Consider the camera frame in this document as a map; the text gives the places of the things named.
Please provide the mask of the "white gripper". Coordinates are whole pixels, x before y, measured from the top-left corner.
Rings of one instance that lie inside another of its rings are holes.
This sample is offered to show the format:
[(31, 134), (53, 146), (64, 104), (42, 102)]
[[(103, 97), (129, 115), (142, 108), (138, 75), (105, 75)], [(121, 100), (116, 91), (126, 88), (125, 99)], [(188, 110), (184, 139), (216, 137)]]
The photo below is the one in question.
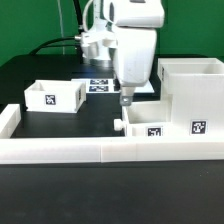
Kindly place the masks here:
[(157, 33), (154, 29), (118, 28), (114, 70), (121, 87), (120, 104), (130, 106), (134, 88), (144, 86), (152, 69)]

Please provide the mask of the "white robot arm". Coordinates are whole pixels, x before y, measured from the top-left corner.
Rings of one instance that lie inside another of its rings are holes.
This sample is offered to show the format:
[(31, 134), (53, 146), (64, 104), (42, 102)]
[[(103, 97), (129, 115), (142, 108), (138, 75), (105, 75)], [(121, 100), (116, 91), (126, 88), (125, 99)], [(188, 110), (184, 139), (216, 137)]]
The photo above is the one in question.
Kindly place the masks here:
[(129, 106), (134, 91), (149, 80), (157, 32), (165, 12), (161, 0), (89, 0), (91, 27), (81, 34), (84, 61), (111, 66), (120, 84), (120, 104)]

